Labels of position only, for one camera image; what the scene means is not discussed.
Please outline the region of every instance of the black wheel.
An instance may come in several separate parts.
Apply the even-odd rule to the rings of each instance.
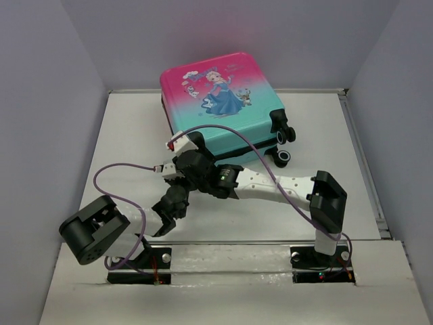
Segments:
[[[287,141],[286,133],[283,130],[279,129],[277,131],[277,142],[278,142],[278,144],[285,144],[286,141]]]
[[[280,150],[277,154],[278,154],[278,159],[279,159],[280,161],[285,162],[286,164],[287,164],[287,163],[290,161],[290,159],[291,159],[290,153],[289,153],[288,151]]]
[[[296,140],[296,132],[293,127],[289,127],[288,129],[286,129],[286,137],[289,142],[293,142]]]
[[[279,168],[284,168],[285,166],[287,166],[290,158],[291,156],[288,151],[280,150],[277,152],[276,156],[273,157],[273,162],[275,163],[275,166]]]

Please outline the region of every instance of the black bracket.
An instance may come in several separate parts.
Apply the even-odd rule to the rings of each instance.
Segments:
[[[313,193],[307,195],[310,201],[311,219],[320,223],[330,234],[339,234],[343,228],[347,193],[326,171],[318,171]]]
[[[101,196],[67,218],[59,228],[81,265],[99,259],[129,226],[109,196]]]

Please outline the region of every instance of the cartoon print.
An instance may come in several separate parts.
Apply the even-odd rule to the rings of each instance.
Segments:
[[[193,98],[197,98],[197,96],[198,96],[198,94],[199,94],[199,92],[196,91],[196,90],[194,89],[194,87],[192,87],[192,86],[188,86],[188,88],[187,88],[187,92],[188,92],[188,95],[190,95],[190,96],[193,97]]]
[[[202,108],[206,108],[206,113],[214,115],[232,115],[237,114],[242,107],[245,106],[243,100],[236,98],[235,94],[230,90],[231,77],[226,81],[221,73],[210,71],[206,75],[208,81],[214,84],[214,87],[209,91],[203,99]],[[217,95],[213,92],[219,88]]]
[[[236,93],[236,96],[237,97],[240,97],[241,98],[241,100],[243,100],[244,101],[244,106],[251,106],[252,104],[251,104],[251,99],[250,99],[250,94],[251,94],[251,91],[250,90],[248,90],[248,89],[245,89],[246,90],[246,92],[245,93]]]

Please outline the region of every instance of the red wire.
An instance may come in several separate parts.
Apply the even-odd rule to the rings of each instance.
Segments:
[[[156,257],[153,256],[153,261],[152,261],[152,267],[154,268],[154,277],[155,277],[155,281],[159,281],[159,277],[158,277],[158,266],[156,265]]]

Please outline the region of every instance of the wire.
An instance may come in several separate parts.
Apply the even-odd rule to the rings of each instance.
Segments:
[[[321,224],[319,224],[319,223],[317,223],[316,221],[314,221],[314,220],[312,220],[312,219],[310,219],[304,212],[302,212],[302,210],[300,210],[300,208],[296,205],[296,204],[294,204],[294,202],[290,199],[290,197],[288,196],[288,194],[286,193],[286,191],[282,188],[282,186],[279,184],[279,182],[278,182],[278,180],[277,180],[277,178],[276,178],[276,176],[274,175],[274,173],[272,172],[272,170],[271,170],[271,168],[270,168],[270,166],[268,165],[268,163],[264,160],[264,158],[261,156],[261,154],[260,154],[260,152],[257,150],[257,148],[254,146],[254,144],[252,143],[252,142],[250,142],[246,137],[244,137],[240,132],[238,132],[238,131],[236,131],[236,130],[234,130],[234,129],[232,129],[232,128],[230,128],[230,127],[226,127],[226,126],[224,126],[224,125],[199,125],[199,126],[197,126],[197,127],[192,127],[192,128],[190,128],[190,129],[188,129],[188,130],[186,130],[186,131],[184,131],[184,132],[182,132],[182,133],[180,133],[180,134],[178,134],[178,135],[176,135],[176,136],[174,136],[174,138],[172,138],[167,144],[168,145],[170,145],[170,144],[173,144],[175,141],[177,141],[179,138],[181,138],[181,137],[183,137],[184,135],[186,135],[186,134],[188,134],[188,133],[190,133],[190,132],[192,132],[192,131],[195,131],[195,130],[198,130],[198,129],[204,129],[204,128],[215,128],[215,129],[223,129],[223,130],[226,130],[226,131],[230,131],[230,132],[232,132],[232,133],[234,133],[234,134],[236,134],[238,137],[240,137],[242,140],[244,140],[250,147],[251,147],[251,149],[256,153],[256,155],[257,155],[257,157],[260,159],[260,161],[261,161],[261,163],[263,164],[263,167],[267,170],[267,172],[268,172],[268,174],[269,174],[269,176],[271,177],[271,179],[273,180],[273,182],[276,184],[276,186],[277,186],[277,188],[278,188],[278,190],[281,192],[281,194],[283,195],[283,197],[287,200],[287,202],[290,204],[290,205],[292,205],[292,207],[295,209],[295,211],[302,217],[302,218],[304,218],[304,220],[306,220],[307,222],[309,222],[315,229],[317,229],[317,230],[319,230],[320,232],[323,232],[329,239],[332,239],[333,241],[336,241],[336,242],[338,242],[340,239],[341,239],[341,236],[344,236],[346,239],[347,239],[347,242],[348,242],[348,245],[349,245],[349,256],[348,256],[348,259],[347,259],[347,262],[346,262],[346,267],[349,265],[349,263],[350,263],[350,260],[351,260],[351,258],[352,258],[352,242],[351,242],[351,240],[350,240],[350,238],[344,233],[344,232],[342,232],[340,235],[338,235],[337,237],[333,237],[331,234],[329,234],[328,233],[328,231],[321,225]],[[143,219],[143,225],[142,225],[142,228],[141,228],[141,231],[140,231],[140,234],[139,234],[139,238],[138,238],[138,241],[135,243],[135,245],[134,245],[134,247],[132,248],[132,250],[131,250],[131,252],[129,252],[125,257],[124,257],[124,259],[119,263],[119,264],[117,264],[115,267],[110,267],[108,264],[106,264],[106,267],[109,269],[109,270],[113,270],[113,269],[118,269],[118,268],[120,268],[120,267],[122,267],[123,265],[126,265],[127,264],[127,261],[129,260],[129,258],[133,255],[133,253],[137,250],[137,248],[138,248],[138,246],[140,245],[140,243],[141,243],[141,239],[143,238],[143,236],[144,236],[144,232],[145,232],[145,221],[146,221],[146,216],[145,216],[145,212],[144,212],[144,210],[137,204],[137,203],[135,203],[135,202],[133,202],[133,201],[131,201],[131,200],[128,200],[127,198],[123,198],[122,196],[117,196],[117,195],[113,195],[113,194],[111,194],[111,193],[109,193],[109,192],[106,192],[106,191],[104,191],[103,189],[101,189],[99,186],[98,186],[98,184],[97,184],[97,182],[96,182],[96,179],[97,179],[97,176],[102,172],[102,171],[105,171],[106,169],[108,169],[108,168],[111,168],[111,167],[116,167],[116,166],[128,166],[128,167],[136,167],[136,168],[140,168],[140,169],[146,169],[146,170],[150,170],[150,171],[155,171],[155,168],[151,168],[151,167],[145,167],[145,166],[141,166],[141,165],[135,165],[135,164],[130,164],[130,163],[126,163],[126,162],[118,162],[118,163],[114,163],[114,164],[111,164],[111,165],[107,165],[107,166],[104,166],[104,167],[102,167],[100,170],[98,170],[97,172],[96,172],[96,174],[95,174],[95,176],[93,176],[93,185],[95,186],[95,188],[98,190],[98,191],[100,191],[102,194],[105,194],[105,195],[108,195],[108,196],[111,196],[111,197],[113,197],[113,198],[116,198],[116,199],[118,199],[118,200],[121,200],[121,201],[124,201],[124,202],[126,202],[126,203],[129,203],[129,204],[131,204],[131,205],[133,205],[135,208],[137,208],[139,211],[140,211],[140,213],[141,213],[141,216],[142,216],[142,219]],[[342,269],[342,270],[340,270],[337,274],[335,274],[335,275],[333,275],[333,277],[334,276],[337,276],[339,273],[341,273],[342,271],[344,271],[344,269]]]
[[[116,266],[109,266],[108,262],[107,262],[107,259],[104,261],[104,265],[105,265],[106,269],[108,269],[109,271],[114,271],[115,269],[120,269],[123,265],[127,264],[127,262],[129,261],[129,259],[131,258],[131,256],[133,256],[133,254],[137,250],[138,246],[141,244],[141,240],[144,237],[144,232],[145,232],[145,229],[146,229],[146,214],[145,214],[143,208],[141,208],[141,206],[139,206],[137,203],[135,203],[135,202],[133,202],[133,201],[127,199],[127,198],[123,198],[122,196],[115,195],[113,193],[109,193],[109,192],[101,189],[100,186],[97,184],[97,177],[99,176],[100,173],[102,173],[106,169],[109,169],[109,168],[112,168],[112,167],[117,167],[117,166],[135,167],[135,168],[139,168],[139,169],[145,169],[147,171],[155,171],[154,167],[146,167],[146,166],[141,166],[141,165],[136,165],[136,164],[130,164],[130,163],[127,163],[127,162],[117,162],[117,163],[110,164],[110,165],[102,167],[93,176],[93,186],[95,186],[96,190],[100,191],[102,194],[111,196],[112,198],[116,198],[117,200],[121,200],[123,202],[126,202],[126,203],[129,203],[129,204],[133,205],[135,208],[138,209],[138,211],[140,211],[141,218],[143,219],[143,223],[141,225],[141,231],[140,231],[140,234],[138,236],[137,242],[132,247],[131,251],[120,261],[120,263],[116,264]]]
[[[347,259],[347,261],[346,261],[346,264],[343,264],[343,268],[342,268],[340,271],[338,271],[337,273],[333,274],[332,276],[330,276],[330,277],[328,277],[328,278],[325,278],[325,280],[331,280],[331,279],[334,279],[334,278],[336,278],[337,276],[339,276],[342,272],[344,272],[344,270],[347,269],[347,267],[348,267],[349,264],[350,264],[350,261],[352,260],[352,252],[353,252],[352,240],[350,240],[350,238],[349,238],[346,234],[342,233],[342,235],[343,235],[344,237],[346,237],[346,239],[347,239],[347,243],[348,243],[348,245],[349,245],[349,256],[348,256],[348,259]]]
[[[257,150],[257,148],[254,146],[254,144],[252,142],[250,142],[250,140],[248,140],[245,136],[243,136],[240,132],[230,128],[230,127],[226,127],[224,125],[213,125],[213,124],[205,124],[205,125],[198,125],[196,127],[192,127],[178,135],[176,135],[174,138],[172,138],[167,144],[173,144],[176,140],[178,140],[179,138],[183,137],[184,135],[195,131],[195,130],[199,130],[199,129],[204,129],[204,128],[215,128],[215,129],[222,129],[222,130],[226,130],[229,132],[232,132],[234,134],[236,134],[238,137],[240,137],[242,140],[245,141],[245,143],[247,143],[251,149],[256,153],[257,157],[260,159],[261,163],[263,164],[263,167],[267,170],[269,176],[271,177],[271,179],[273,180],[273,182],[277,185],[278,190],[281,192],[281,194],[283,195],[283,197],[287,200],[287,202],[293,207],[293,209],[295,209],[295,211],[297,213],[299,213],[299,215],[304,218],[304,220],[306,220],[307,222],[309,222],[315,229],[319,230],[320,232],[323,232],[329,239],[332,239],[336,242],[338,242],[341,239],[341,236],[344,236],[347,239],[347,243],[349,245],[349,256],[346,262],[346,266],[349,265],[350,260],[352,259],[352,241],[350,240],[350,238],[344,233],[342,232],[341,235],[338,235],[336,238],[334,238],[331,234],[328,233],[328,231],[319,223],[317,223],[316,221],[310,219],[304,212],[302,212],[302,210],[296,205],[294,204],[294,202],[292,201],[292,199],[290,199],[290,197],[288,196],[288,194],[286,193],[286,191],[282,188],[282,186],[279,184],[276,176],[274,175],[274,173],[271,170],[271,167],[268,165],[268,163],[264,160],[264,158],[262,157],[262,155],[260,154],[260,152]]]
[[[153,256],[152,267],[154,269],[154,281],[159,282],[160,279],[158,276],[158,266],[156,265],[156,257],[155,256]]]

